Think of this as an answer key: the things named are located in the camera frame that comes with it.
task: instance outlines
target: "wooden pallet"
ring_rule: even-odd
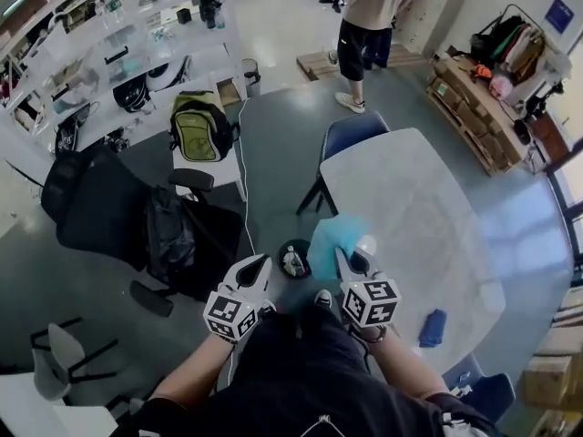
[[[331,65],[328,61],[327,53],[323,51],[316,52],[315,54],[298,56],[296,58],[296,63],[310,81],[335,77],[340,73],[340,68],[337,65]],[[388,63],[389,68],[418,65],[421,63],[427,63],[421,55],[409,52],[401,44],[393,44],[391,46],[391,54],[389,55]]]
[[[427,95],[429,99],[439,108],[445,117],[449,120],[452,126],[455,128],[455,131],[462,137],[462,139],[466,142],[466,144],[472,149],[474,155],[484,167],[486,173],[492,177],[495,175],[499,170],[496,167],[492,156],[487,151],[487,149],[482,145],[480,140],[469,130],[465,127],[462,118],[460,118],[457,113],[452,110],[447,104],[445,104],[439,95],[437,95],[433,89],[430,87],[427,88]]]

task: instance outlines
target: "black office chair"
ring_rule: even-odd
[[[384,123],[383,117],[381,117],[378,112],[366,112],[361,115],[354,115],[332,123],[326,130],[324,141],[322,142],[316,181],[296,210],[296,215],[300,215],[318,195],[320,196],[318,198],[318,204],[316,205],[316,212],[320,211],[322,202],[324,198],[326,198],[332,212],[335,213],[335,207],[328,196],[322,176],[320,175],[321,163],[350,146],[354,146],[355,144],[370,139],[371,137],[388,133],[389,131],[389,127]]]
[[[136,280],[130,285],[132,298],[160,316],[168,317],[173,304],[167,297],[179,292],[206,302],[235,262],[242,218],[206,203],[201,191],[211,191],[213,182],[211,175],[198,170],[177,169],[169,176],[170,184],[190,188],[199,199],[183,199],[188,207],[184,211],[198,221],[194,264],[173,274],[163,290],[151,290]],[[59,156],[48,173],[41,205],[55,221],[61,245],[105,254],[143,270],[148,265],[145,206],[151,192],[115,153],[96,147]]]

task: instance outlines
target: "blue cloth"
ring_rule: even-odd
[[[441,344],[446,321],[447,312],[443,310],[434,310],[429,314],[419,335],[419,346],[421,348],[435,348]]]
[[[320,220],[313,232],[307,258],[314,278],[338,279],[335,248],[342,248],[351,257],[356,249],[356,243],[367,232],[364,220],[349,214],[339,214],[334,218]]]

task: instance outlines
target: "black bag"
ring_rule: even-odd
[[[145,212],[148,273],[171,284],[178,272],[194,264],[194,224],[181,199],[162,187],[152,189]]]

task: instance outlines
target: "shelving unit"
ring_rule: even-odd
[[[51,0],[3,48],[0,59],[9,54],[12,48],[17,46],[19,38],[24,38],[28,30],[40,19],[67,1]],[[66,47],[63,53],[66,54],[63,56],[59,52],[61,56],[54,63],[39,65],[40,69],[27,69],[7,106],[0,107],[0,153],[3,157],[33,180],[44,183],[54,158],[46,150],[47,144],[43,144],[43,141],[46,142],[46,139],[51,136],[50,132],[67,117],[87,104],[91,104],[91,114],[79,129],[77,150],[91,146],[119,127],[128,127],[127,137],[130,145],[167,129],[173,98],[182,90],[181,85],[171,87],[168,92],[155,93],[152,95],[153,100],[137,113],[128,113],[119,107],[112,90],[131,78],[185,56],[191,57],[189,78],[194,81],[188,82],[189,85],[192,82],[201,86],[211,83],[214,86],[213,89],[216,90],[217,83],[232,80],[240,99],[245,99],[240,38],[232,2],[221,0],[221,13],[225,19],[225,27],[208,29],[196,13],[198,12],[196,1],[123,0],[121,9],[115,14],[95,16],[67,34],[66,41],[63,42]],[[176,20],[167,22],[166,17],[164,21],[159,18],[159,23],[151,24],[152,17],[158,13],[189,2],[195,5],[195,11],[192,14],[192,20],[185,25],[179,24]],[[74,3],[74,5],[82,4],[81,1]],[[135,39],[129,39],[125,43],[126,39],[122,38],[119,46],[132,46],[132,44],[136,46],[136,52],[132,53],[130,48],[129,55],[123,56],[131,58],[130,61],[137,59],[138,65],[130,69],[127,68],[130,63],[122,62],[122,74],[127,73],[127,76],[116,77],[112,81],[111,66],[107,65],[106,58],[112,57],[115,50],[112,52],[111,45],[106,41],[115,33],[117,33],[116,37],[121,37],[118,31],[130,25],[133,25],[136,31],[128,31],[130,36],[124,32],[123,36],[135,37]],[[153,36],[155,31],[159,31],[158,36],[160,32],[163,34],[162,40],[157,40]],[[97,74],[97,87],[83,104],[57,113],[53,109],[51,97],[55,94],[56,88],[53,87],[53,83],[48,83],[48,80],[77,60],[84,60],[90,70]],[[38,94],[45,105],[45,117],[29,133],[15,122],[14,111],[20,102],[33,92]],[[161,98],[166,98],[166,100],[160,103]]]

